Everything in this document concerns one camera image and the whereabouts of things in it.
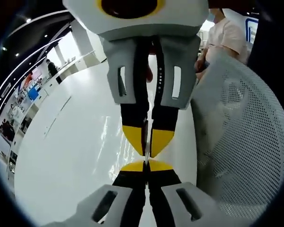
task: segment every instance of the person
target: person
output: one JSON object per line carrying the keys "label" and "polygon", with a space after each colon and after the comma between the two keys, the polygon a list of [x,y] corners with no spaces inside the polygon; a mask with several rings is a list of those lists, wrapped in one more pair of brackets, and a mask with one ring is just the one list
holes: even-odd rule
{"label": "person", "polygon": [[198,79],[205,74],[219,48],[242,63],[246,63],[248,57],[246,39],[240,27],[228,20],[222,9],[210,9],[209,12],[209,19],[212,18],[215,25],[209,30],[206,46],[195,62]]}
{"label": "person", "polygon": [[51,62],[49,59],[46,59],[46,63],[47,63],[48,71],[51,74],[51,77],[53,77],[54,75],[58,73],[58,70],[56,69],[55,64]]}

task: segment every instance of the rectangular slot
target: rectangular slot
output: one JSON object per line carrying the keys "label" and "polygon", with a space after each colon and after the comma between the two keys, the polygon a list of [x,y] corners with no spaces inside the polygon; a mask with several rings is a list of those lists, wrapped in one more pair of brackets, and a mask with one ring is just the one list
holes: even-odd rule
{"label": "rectangular slot", "polygon": [[126,95],[125,89],[125,66],[118,68],[118,89],[120,97]]}
{"label": "rectangular slot", "polygon": [[91,219],[99,224],[103,224],[116,196],[116,192],[108,191],[96,208],[95,213],[91,216]]}
{"label": "rectangular slot", "polygon": [[179,66],[174,67],[174,86],[172,88],[172,98],[179,98],[181,87],[181,68]]}
{"label": "rectangular slot", "polygon": [[189,196],[184,188],[176,190],[180,199],[182,200],[186,210],[191,215],[191,221],[197,221],[201,218],[201,212],[194,203],[193,199]]}

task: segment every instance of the white mesh chair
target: white mesh chair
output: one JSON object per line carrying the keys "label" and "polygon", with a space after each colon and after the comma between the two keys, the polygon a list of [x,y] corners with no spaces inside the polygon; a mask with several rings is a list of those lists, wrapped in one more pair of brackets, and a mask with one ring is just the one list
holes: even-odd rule
{"label": "white mesh chair", "polygon": [[284,110],[258,75],[218,56],[192,94],[197,187],[226,214],[255,220],[284,180]]}

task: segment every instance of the pink shirt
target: pink shirt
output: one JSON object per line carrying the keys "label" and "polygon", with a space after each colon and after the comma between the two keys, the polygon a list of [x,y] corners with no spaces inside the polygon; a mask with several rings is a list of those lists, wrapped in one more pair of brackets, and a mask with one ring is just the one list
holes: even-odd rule
{"label": "pink shirt", "polygon": [[246,63],[248,52],[245,36],[242,30],[227,18],[215,24],[209,30],[206,43],[206,47],[208,47],[206,61],[210,63],[214,59],[219,46],[225,46],[237,52],[239,54],[237,59],[242,63]]}

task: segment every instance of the reflective white table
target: reflective white table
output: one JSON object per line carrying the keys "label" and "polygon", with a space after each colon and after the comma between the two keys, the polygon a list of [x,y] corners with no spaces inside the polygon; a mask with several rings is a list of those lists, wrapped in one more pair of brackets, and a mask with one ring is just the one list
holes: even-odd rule
{"label": "reflective white table", "polygon": [[[157,75],[154,56],[150,56],[150,67]],[[23,138],[15,195],[38,225],[67,219],[75,213],[78,202],[100,186],[111,184],[122,166],[144,159],[122,132],[120,106],[111,97],[107,72],[105,62],[67,77],[42,103]],[[149,118],[155,87],[154,77],[148,84]],[[171,164],[181,181],[196,183],[190,106],[179,111],[175,136],[156,159]],[[146,198],[140,226],[154,227],[148,192]]]}

